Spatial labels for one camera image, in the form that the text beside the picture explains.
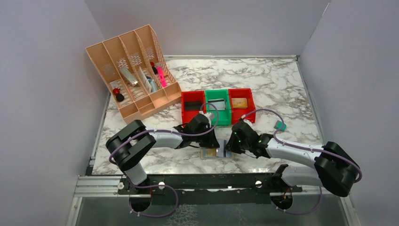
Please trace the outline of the grey striped credit card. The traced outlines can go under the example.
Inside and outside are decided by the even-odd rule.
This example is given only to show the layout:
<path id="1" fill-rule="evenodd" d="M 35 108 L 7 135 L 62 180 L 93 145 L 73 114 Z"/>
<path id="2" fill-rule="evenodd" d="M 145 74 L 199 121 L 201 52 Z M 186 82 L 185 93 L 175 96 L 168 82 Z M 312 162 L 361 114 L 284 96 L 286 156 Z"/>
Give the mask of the grey striped credit card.
<path id="1" fill-rule="evenodd" d="M 218 143 L 219 143 L 219 147 L 217 148 L 217 157 L 218 158 L 231 158 L 232 153 L 225 148 L 227 145 L 227 140 L 219 139 Z"/>

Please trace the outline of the beige card holder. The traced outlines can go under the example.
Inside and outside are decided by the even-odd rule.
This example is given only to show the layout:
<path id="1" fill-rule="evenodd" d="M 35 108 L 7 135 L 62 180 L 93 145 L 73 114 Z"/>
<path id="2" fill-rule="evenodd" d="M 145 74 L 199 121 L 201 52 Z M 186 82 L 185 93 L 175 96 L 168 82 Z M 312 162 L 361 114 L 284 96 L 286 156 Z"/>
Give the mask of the beige card holder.
<path id="1" fill-rule="evenodd" d="M 225 150 L 227 140 L 218 139 L 219 147 L 217 148 L 200 148 L 201 159 L 233 159 L 233 153 Z"/>

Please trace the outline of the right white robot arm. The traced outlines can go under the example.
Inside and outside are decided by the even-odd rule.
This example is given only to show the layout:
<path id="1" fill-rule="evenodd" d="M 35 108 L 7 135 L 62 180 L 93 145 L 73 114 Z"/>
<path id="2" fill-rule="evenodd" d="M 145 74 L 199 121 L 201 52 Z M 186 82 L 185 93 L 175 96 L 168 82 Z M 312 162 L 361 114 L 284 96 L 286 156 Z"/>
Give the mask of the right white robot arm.
<path id="1" fill-rule="evenodd" d="M 284 159 L 301 164 L 288 166 L 282 180 L 288 186 L 321 186 L 330 193 L 346 197 L 360 177 L 359 165 L 335 142 L 304 145 L 279 140 L 272 134 L 258 134 L 251 124 L 239 120 L 233 125 L 225 150 L 233 153 L 250 151 L 257 158 Z"/>

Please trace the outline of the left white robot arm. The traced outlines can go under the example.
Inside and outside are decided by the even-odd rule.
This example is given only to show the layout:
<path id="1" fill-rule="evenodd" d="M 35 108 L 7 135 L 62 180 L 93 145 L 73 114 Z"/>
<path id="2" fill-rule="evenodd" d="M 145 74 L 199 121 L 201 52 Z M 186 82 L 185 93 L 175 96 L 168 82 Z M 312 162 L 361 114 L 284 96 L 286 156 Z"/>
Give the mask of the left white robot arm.
<path id="1" fill-rule="evenodd" d="M 204 148 L 219 148 L 211 114 L 200 112 L 188 123 L 171 129 L 147 127 L 141 120 L 134 120 L 105 144 L 110 160 L 138 186 L 147 179 L 140 161 L 152 148 L 181 149 L 197 143 Z"/>

